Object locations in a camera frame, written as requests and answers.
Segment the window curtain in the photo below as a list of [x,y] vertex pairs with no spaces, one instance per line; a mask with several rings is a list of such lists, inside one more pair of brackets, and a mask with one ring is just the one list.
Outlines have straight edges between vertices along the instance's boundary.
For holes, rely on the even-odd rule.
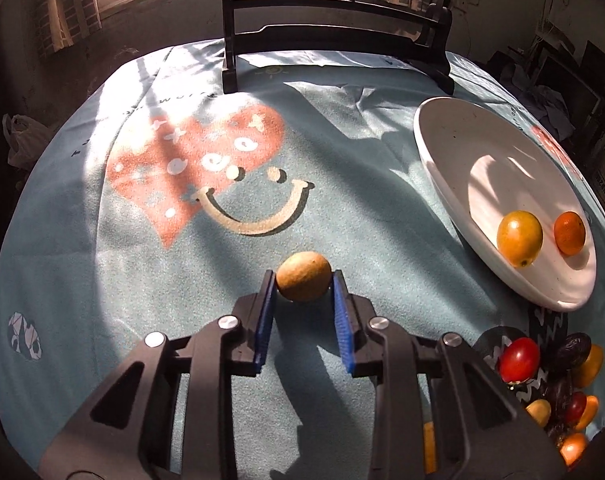
[[97,0],[34,0],[38,53],[46,58],[102,28]]

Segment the white plastic bag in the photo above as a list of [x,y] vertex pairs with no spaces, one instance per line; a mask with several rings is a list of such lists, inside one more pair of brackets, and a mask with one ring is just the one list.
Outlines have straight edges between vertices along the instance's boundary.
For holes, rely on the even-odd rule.
[[31,171],[43,154],[55,132],[25,115],[2,119],[3,135],[8,146],[7,162],[18,169]]

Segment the small red cherry tomato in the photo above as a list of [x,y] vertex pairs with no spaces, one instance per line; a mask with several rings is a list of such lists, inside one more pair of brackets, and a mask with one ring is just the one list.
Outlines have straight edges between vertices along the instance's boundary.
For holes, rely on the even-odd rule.
[[562,419],[569,428],[576,427],[587,408],[587,396],[580,390],[576,390],[564,405]]

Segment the orange round fruit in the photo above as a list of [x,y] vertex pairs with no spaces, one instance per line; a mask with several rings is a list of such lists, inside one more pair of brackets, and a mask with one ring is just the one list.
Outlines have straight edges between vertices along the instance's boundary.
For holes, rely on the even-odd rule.
[[595,419],[595,416],[597,416],[599,408],[600,401],[597,396],[594,396],[593,394],[589,394],[589,396],[586,396],[586,407],[580,417],[578,424],[576,425],[576,430],[585,430]]
[[603,367],[604,351],[599,344],[591,344],[589,356],[580,366],[572,369],[572,384],[575,388],[588,388]]
[[589,443],[588,438],[582,432],[574,432],[569,434],[560,446],[560,453],[565,461],[565,465],[568,469],[575,466],[585,452]]

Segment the white oval plate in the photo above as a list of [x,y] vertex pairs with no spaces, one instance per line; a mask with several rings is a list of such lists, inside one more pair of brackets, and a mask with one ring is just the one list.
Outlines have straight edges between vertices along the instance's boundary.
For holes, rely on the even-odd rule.
[[[414,115],[423,166],[455,227],[502,282],[551,310],[575,311],[595,289],[597,256],[588,236],[575,256],[563,255],[553,223],[565,211],[585,211],[568,178],[524,131],[477,104],[449,96],[424,101]],[[517,269],[499,252],[504,216],[531,212],[542,225],[542,248]]]

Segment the yellow mango-like fruit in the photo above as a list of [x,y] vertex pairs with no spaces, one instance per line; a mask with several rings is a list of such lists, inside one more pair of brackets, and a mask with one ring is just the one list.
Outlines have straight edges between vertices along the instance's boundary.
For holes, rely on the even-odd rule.
[[497,247],[511,266],[519,269],[532,264],[542,243],[542,226],[531,212],[515,210],[502,218],[497,231]]

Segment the dark wrinkled passion fruit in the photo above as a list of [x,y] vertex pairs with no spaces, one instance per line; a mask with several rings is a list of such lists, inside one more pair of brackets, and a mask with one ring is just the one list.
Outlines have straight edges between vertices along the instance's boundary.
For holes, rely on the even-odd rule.
[[566,405],[571,400],[572,393],[573,388],[571,380],[567,377],[563,377],[548,386],[547,390],[545,390],[545,398],[550,403],[553,411],[563,412]]
[[554,363],[562,370],[579,367],[588,359],[591,347],[591,338],[586,333],[570,334],[555,352]]

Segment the light blue printed tablecloth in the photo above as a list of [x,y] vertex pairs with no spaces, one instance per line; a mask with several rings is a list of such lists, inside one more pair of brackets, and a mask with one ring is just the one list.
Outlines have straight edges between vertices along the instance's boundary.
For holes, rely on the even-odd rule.
[[423,166],[414,115],[445,96],[369,54],[240,59],[198,42],[124,64],[40,157],[0,251],[0,421],[30,466],[89,394],[152,332],[190,335],[296,252],[319,252],[379,315],[427,338],[499,328],[541,344],[584,332],[604,351],[590,392],[605,433],[605,213],[538,119],[450,54],[449,98],[525,132],[568,178],[597,256],[587,304],[560,312],[502,282],[455,227]]

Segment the small brown-yellow round fruit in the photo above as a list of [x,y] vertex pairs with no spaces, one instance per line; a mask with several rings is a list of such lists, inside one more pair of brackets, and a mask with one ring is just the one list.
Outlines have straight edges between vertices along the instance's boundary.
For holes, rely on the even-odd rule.
[[296,252],[281,263],[275,278],[283,297],[309,302],[323,296],[330,287],[332,268],[319,252]]

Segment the small olive-yellow fruit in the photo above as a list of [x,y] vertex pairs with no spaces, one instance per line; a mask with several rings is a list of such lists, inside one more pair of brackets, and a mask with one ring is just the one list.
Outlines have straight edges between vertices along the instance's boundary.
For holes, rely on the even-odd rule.
[[541,428],[545,428],[551,418],[551,404],[545,399],[537,399],[526,406],[526,411]]

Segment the small orange mandarin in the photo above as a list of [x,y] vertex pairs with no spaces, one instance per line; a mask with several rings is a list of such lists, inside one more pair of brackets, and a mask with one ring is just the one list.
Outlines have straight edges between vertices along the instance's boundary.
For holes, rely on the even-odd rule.
[[586,243],[585,224],[575,211],[565,211],[557,217],[553,234],[557,249],[566,257],[579,254]]

